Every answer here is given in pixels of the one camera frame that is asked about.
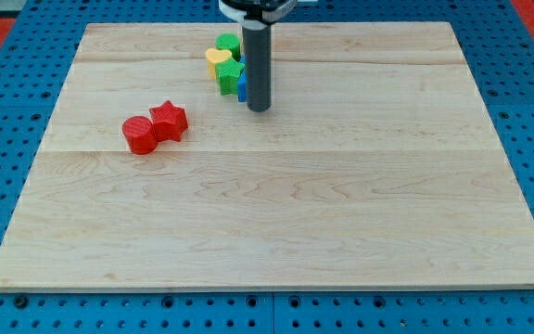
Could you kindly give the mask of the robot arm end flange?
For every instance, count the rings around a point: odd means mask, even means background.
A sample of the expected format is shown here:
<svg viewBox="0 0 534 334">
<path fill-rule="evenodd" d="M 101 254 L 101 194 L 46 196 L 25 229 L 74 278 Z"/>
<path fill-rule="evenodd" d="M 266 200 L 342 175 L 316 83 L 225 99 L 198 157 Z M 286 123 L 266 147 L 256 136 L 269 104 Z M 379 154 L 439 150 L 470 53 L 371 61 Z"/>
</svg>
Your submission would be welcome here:
<svg viewBox="0 0 534 334">
<path fill-rule="evenodd" d="M 297 0 L 219 0 L 220 11 L 228 19 L 242 22 L 256 20 L 275 24 L 287 16 L 298 4 Z"/>
</svg>

